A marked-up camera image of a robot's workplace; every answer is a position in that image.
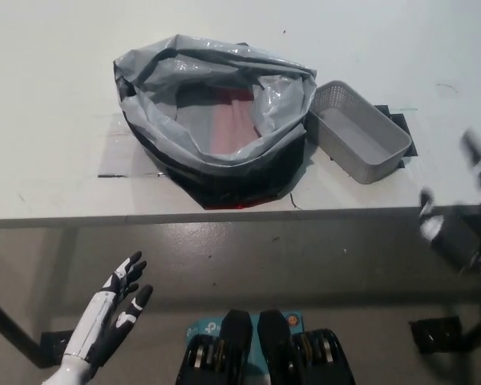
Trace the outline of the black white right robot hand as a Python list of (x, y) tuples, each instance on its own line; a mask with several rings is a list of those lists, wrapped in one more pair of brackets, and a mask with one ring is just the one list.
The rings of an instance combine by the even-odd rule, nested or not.
[[(461, 146), (481, 193), (481, 139), (468, 129)], [(481, 275), (481, 233), (461, 216), (436, 210), (434, 196), (427, 188), (420, 192), (419, 207), (420, 233), (430, 247), (457, 269)]]

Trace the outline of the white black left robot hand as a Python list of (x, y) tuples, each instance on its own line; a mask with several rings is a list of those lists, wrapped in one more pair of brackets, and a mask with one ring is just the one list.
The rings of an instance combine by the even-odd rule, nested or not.
[(103, 366), (117, 351), (148, 304), (153, 287), (139, 287), (147, 262), (140, 251), (125, 259), (96, 292), (73, 331), (63, 357)]

